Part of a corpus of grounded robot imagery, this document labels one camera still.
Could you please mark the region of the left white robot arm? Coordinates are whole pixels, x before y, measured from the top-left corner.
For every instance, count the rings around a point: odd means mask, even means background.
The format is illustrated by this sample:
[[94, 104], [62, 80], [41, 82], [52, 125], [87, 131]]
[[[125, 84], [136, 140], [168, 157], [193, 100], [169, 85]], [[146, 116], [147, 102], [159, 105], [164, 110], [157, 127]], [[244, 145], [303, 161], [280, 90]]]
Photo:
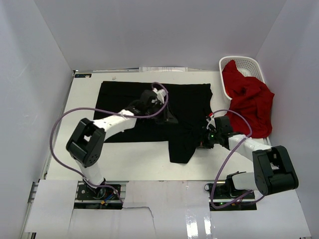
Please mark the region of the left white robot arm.
[[97, 163], [105, 140], [133, 129], [138, 119], [153, 119], [158, 124], [177, 124], [178, 120], [168, 107], [168, 91], [157, 88], [145, 90], [138, 100], [120, 112], [103, 119], [83, 118], [74, 129], [66, 150], [79, 165], [84, 184], [93, 198], [102, 198], [106, 192], [106, 180]]

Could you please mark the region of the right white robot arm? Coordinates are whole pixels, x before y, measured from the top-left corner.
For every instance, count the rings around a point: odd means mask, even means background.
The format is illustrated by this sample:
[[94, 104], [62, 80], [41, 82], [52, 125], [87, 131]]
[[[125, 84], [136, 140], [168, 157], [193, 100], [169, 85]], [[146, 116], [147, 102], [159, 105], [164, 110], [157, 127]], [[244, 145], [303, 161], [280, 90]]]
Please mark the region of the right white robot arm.
[[208, 125], [201, 143], [211, 149], [219, 144], [232, 153], [239, 153], [253, 163], [252, 172], [235, 172], [227, 175], [220, 186], [204, 188], [215, 196], [238, 198], [248, 191], [259, 191], [263, 196], [294, 190], [299, 180], [284, 146], [269, 146], [256, 142], [240, 132], [234, 132], [227, 116], [206, 118]]

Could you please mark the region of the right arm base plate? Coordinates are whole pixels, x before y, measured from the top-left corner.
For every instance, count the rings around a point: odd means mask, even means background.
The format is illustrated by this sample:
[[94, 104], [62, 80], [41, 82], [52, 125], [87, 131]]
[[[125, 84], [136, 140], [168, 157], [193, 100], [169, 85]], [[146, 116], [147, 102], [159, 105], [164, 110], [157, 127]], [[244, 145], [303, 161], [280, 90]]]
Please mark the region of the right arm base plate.
[[[213, 196], [213, 204], [215, 206], [224, 206], [226, 203], [231, 202], [235, 198], [241, 196], [242, 194], [246, 193], [247, 190], [235, 190], [232, 193], [227, 192], [225, 183], [218, 183], [216, 185], [216, 189], [214, 191]], [[243, 199], [237, 200], [236, 202], [232, 203], [231, 205], [221, 208], [215, 209], [211, 205], [211, 200], [209, 199], [209, 208], [211, 212], [214, 211], [255, 211], [257, 210], [256, 204], [253, 202], [255, 201], [255, 194], [251, 192], [250, 194], [246, 195]]]

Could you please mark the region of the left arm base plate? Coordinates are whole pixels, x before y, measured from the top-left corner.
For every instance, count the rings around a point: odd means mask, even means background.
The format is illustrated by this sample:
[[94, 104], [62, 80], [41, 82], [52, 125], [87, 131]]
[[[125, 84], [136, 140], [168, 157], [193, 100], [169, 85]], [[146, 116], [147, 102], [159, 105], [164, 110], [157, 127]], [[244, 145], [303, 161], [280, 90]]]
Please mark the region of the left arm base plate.
[[90, 188], [79, 183], [74, 201], [74, 209], [85, 210], [121, 210], [123, 208], [117, 192], [121, 195], [121, 184], [111, 184], [114, 188]]

